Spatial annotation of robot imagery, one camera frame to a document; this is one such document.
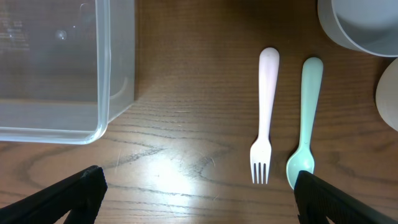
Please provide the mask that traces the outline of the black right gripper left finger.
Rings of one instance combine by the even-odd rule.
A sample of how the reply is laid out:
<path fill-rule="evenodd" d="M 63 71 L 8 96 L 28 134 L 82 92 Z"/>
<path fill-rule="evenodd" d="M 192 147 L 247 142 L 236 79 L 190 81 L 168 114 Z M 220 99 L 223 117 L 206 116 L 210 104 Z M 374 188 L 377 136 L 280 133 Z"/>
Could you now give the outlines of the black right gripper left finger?
<path fill-rule="evenodd" d="M 1 209 L 1 223 L 94 223 L 108 189 L 103 169 L 90 166 Z"/>

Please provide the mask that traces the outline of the grey plastic bowl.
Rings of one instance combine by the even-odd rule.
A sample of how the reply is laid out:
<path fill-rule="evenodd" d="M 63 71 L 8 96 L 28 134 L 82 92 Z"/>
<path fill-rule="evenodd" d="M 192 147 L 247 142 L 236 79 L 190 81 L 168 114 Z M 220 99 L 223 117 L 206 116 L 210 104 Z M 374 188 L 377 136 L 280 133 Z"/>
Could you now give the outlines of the grey plastic bowl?
<path fill-rule="evenodd" d="M 318 18 L 336 44 L 397 57 L 397 0 L 318 0 Z"/>

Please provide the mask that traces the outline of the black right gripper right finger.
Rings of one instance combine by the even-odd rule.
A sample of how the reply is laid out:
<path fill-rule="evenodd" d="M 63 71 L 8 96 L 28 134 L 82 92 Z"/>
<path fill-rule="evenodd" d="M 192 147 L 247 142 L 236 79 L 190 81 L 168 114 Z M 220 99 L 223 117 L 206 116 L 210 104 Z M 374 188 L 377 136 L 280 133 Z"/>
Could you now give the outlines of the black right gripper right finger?
<path fill-rule="evenodd" d="M 317 176 L 301 170 L 294 187 L 300 224 L 397 224 Z"/>

